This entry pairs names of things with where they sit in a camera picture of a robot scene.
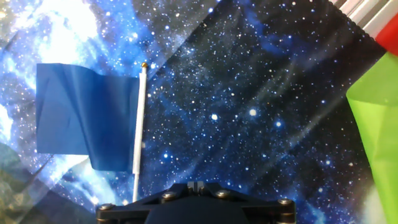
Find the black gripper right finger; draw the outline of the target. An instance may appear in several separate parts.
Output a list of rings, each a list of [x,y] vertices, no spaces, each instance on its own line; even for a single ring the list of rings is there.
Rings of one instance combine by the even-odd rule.
[[[289,198],[264,201],[216,182],[197,182],[196,195],[207,199],[208,214],[232,223],[295,223],[295,202]]]

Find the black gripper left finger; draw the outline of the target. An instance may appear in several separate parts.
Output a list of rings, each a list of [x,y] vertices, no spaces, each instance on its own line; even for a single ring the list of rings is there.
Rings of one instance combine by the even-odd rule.
[[[155,208],[195,194],[196,182],[188,182],[173,184],[169,189],[127,205],[104,203],[96,209],[96,222],[97,224],[144,223]]]

